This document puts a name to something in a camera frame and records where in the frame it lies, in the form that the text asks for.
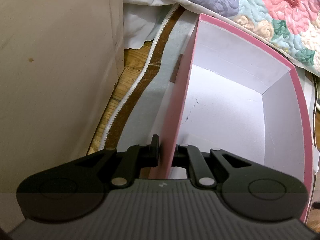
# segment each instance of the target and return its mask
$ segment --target floral quilt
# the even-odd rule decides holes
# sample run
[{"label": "floral quilt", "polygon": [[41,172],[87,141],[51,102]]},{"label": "floral quilt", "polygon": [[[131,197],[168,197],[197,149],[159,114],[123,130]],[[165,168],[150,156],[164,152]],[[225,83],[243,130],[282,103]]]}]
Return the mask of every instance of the floral quilt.
[{"label": "floral quilt", "polygon": [[189,0],[227,17],[320,76],[320,0]]}]

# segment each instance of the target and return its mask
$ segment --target wooden floor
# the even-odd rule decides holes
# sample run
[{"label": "wooden floor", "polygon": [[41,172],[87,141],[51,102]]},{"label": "wooden floor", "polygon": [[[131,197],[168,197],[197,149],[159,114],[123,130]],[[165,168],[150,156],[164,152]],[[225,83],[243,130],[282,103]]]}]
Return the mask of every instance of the wooden floor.
[{"label": "wooden floor", "polygon": [[[142,71],[145,62],[147,60],[149,50],[152,41],[145,42],[141,49],[126,49],[124,50],[124,71],[119,78],[119,82],[113,91],[113,94],[109,100],[109,103],[103,113],[103,116],[99,122],[98,128],[92,139],[88,154],[98,151],[100,142],[102,139],[103,131],[113,114],[116,107],[119,105],[121,99],[128,92],[134,81],[139,76]],[[320,147],[320,114],[316,112],[316,141],[318,142],[318,147]],[[320,183],[318,182],[315,187],[315,195],[319,197],[320,200]],[[320,232],[320,210],[311,210],[307,225],[313,230]]]},{"label": "wooden floor", "polygon": [[128,92],[132,84],[141,73],[147,60],[152,41],[144,43],[141,49],[125,49],[124,50],[124,71],[119,78],[119,82],[112,93],[108,105],[99,122],[98,128],[93,136],[88,154],[98,151],[102,139],[103,131],[121,99]]}]

